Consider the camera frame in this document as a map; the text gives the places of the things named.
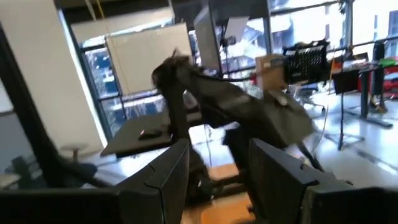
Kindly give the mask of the grey desk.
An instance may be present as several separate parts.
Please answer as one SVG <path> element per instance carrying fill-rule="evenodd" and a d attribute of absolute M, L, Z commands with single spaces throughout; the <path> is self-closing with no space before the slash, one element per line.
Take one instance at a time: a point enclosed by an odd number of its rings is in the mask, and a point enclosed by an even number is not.
<path fill-rule="evenodd" d="M 162 135 L 152 139 L 139 140 L 142 130 L 145 129 L 161 129 Z M 117 158 L 122 158 L 169 147 L 174 143 L 169 130 L 171 130 L 171 124 L 166 111 L 130 119 L 108 142 L 100 156 L 114 154 Z"/>

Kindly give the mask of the red object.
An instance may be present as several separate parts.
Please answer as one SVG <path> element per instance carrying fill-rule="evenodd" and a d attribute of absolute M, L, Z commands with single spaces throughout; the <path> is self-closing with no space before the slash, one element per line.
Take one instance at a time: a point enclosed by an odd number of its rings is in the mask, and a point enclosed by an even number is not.
<path fill-rule="evenodd" d="M 390 99 L 398 99 L 398 66 L 384 69 L 384 94 Z"/>

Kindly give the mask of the small round stool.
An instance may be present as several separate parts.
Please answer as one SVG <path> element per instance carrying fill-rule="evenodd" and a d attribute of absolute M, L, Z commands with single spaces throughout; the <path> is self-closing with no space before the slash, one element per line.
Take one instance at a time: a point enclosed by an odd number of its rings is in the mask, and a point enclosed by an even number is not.
<path fill-rule="evenodd" d="M 77 162 L 80 158 L 84 158 L 89 155 L 88 145 L 84 143 L 74 143 L 62 146 L 58 152 L 62 157 L 74 162 Z"/>

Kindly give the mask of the grey upright panel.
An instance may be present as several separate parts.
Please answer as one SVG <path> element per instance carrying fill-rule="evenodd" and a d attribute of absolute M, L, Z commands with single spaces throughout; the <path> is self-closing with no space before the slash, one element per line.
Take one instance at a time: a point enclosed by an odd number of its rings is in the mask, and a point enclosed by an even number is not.
<path fill-rule="evenodd" d="M 219 45 L 215 34 L 212 13 L 209 4 L 203 6 L 199 14 L 193 21 L 198 42 L 198 50 L 201 58 L 201 65 L 221 72 L 221 61 Z"/>

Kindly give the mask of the black tripod stand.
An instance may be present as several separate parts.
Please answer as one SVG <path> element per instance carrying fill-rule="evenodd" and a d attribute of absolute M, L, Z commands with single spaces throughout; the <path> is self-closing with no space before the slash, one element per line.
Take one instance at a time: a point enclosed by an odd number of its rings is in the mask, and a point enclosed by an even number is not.
<path fill-rule="evenodd" d="M 338 151 L 341 151 L 344 147 L 350 147 L 353 144 L 365 140 L 365 138 L 360 135 L 348 134 L 344 131 L 345 115 L 349 114 L 347 113 L 348 110 L 346 110 L 344 107 L 344 94 L 354 90 L 354 88 L 350 87 L 353 81 L 347 81 L 347 79 L 339 82 L 337 79 L 330 78 L 330 81 L 328 82 L 329 89 L 327 93 L 328 99 L 323 135 L 325 138 L 337 145 Z M 328 117 L 332 114 L 336 114 L 337 112 L 339 112 L 340 115 L 339 121 L 332 121 L 330 124 L 330 129 L 326 131 L 326 122 Z"/>

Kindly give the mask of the black mesh crate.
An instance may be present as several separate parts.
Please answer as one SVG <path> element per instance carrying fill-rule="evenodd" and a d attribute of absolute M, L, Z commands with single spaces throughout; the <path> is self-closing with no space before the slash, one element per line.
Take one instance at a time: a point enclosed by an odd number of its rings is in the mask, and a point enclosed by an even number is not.
<path fill-rule="evenodd" d="M 329 44 L 328 41 L 322 39 L 309 44 L 297 43 L 291 47 L 283 47 L 285 82 L 294 84 L 306 81 L 312 84 L 325 81 L 330 72 L 326 59 Z"/>

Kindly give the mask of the beige board panel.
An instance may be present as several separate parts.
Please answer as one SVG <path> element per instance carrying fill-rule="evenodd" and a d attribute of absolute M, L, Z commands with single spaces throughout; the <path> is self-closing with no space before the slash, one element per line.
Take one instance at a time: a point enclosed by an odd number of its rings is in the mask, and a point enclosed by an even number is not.
<path fill-rule="evenodd" d="M 152 90 L 153 70 L 175 49 L 192 55 L 185 23 L 111 36 L 106 44 L 123 96 Z"/>

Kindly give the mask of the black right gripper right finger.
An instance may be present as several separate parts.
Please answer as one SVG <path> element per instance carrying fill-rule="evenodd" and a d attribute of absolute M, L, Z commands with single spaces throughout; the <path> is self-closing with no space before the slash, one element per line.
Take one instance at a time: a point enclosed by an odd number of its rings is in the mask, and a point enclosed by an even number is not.
<path fill-rule="evenodd" d="M 307 187 L 319 184 L 301 160 L 259 139 L 249 142 L 249 171 L 260 211 L 269 224 L 299 224 Z"/>

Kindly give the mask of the black standing desk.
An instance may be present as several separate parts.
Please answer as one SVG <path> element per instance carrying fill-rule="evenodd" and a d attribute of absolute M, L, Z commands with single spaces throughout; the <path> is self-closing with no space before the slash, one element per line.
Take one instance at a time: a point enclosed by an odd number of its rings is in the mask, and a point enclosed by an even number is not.
<path fill-rule="evenodd" d="M 369 103 L 372 102 L 370 99 L 370 83 L 369 76 L 372 73 L 381 72 L 384 75 L 384 70 L 391 67 L 398 67 L 398 62 L 391 59 L 382 59 L 370 62 L 361 62 L 361 60 L 351 60 L 347 61 L 349 65 L 344 67 L 344 62 L 341 62 L 341 67 L 334 69 L 333 65 L 331 66 L 331 78 L 337 79 L 339 82 L 349 78 L 350 75 L 357 76 L 360 80 L 360 90 L 361 90 L 361 103 L 360 113 L 354 113 L 347 111 L 347 113 L 357 116 L 359 119 L 367 122 L 382 126 L 383 128 L 392 128 L 391 123 L 387 123 L 381 119 L 369 118 Z"/>

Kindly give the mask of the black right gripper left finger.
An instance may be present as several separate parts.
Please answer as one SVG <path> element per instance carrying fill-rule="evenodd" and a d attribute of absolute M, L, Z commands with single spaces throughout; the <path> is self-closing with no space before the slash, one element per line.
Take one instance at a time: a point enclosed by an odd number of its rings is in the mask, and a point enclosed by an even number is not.
<path fill-rule="evenodd" d="M 115 224 L 180 224 L 187 194 L 190 143 L 178 140 L 119 183 Z"/>

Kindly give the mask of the black upright post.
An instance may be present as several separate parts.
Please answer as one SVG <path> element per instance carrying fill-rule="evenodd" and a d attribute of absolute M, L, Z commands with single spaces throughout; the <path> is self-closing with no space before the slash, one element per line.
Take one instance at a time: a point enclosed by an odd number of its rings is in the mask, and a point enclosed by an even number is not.
<path fill-rule="evenodd" d="M 90 174 L 81 164 L 70 162 L 59 155 L 42 123 L 1 23 L 0 80 L 29 140 L 47 187 L 71 187 L 71 180 L 78 180 L 94 187 L 110 186 L 109 183 Z"/>

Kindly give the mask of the brown cardboard box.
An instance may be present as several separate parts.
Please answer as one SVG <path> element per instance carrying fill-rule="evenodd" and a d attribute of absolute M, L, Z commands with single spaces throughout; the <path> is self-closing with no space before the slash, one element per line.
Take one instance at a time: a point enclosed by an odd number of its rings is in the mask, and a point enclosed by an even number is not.
<path fill-rule="evenodd" d="M 257 85 L 263 90 L 284 90 L 287 84 L 284 80 L 285 56 L 267 54 L 256 57 Z"/>

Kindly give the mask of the large window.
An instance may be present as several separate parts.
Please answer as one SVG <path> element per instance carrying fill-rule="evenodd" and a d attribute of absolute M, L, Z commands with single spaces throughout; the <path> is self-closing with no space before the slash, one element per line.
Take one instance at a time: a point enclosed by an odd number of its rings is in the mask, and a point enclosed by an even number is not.
<path fill-rule="evenodd" d="M 113 137 L 129 118 L 152 114 L 160 109 L 152 99 L 147 75 L 139 77 L 136 96 L 148 99 L 143 108 L 138 101 L 122 97 L 113 68 L 121 54 L 111 56 L 109 36 L 157 29 L 183 22 L 187 26 L 191 50 L 201 62 L 193 22 L 204 5 L 211 7 L 216 34 L 220 35 L 232 17 L 244 17 L 241 38 L 220 52 L 223 71 L 245 74 L 255 58 L 284 47 L 318 39 L 331 48 L 352 47 L 370 52 L 374 42 L 387 40 L 387 54 L 398 55 L 398 0 L 67 0 L 78 7 L 63 11 L 78 44 L 86 81 L 107 138 Z"/>

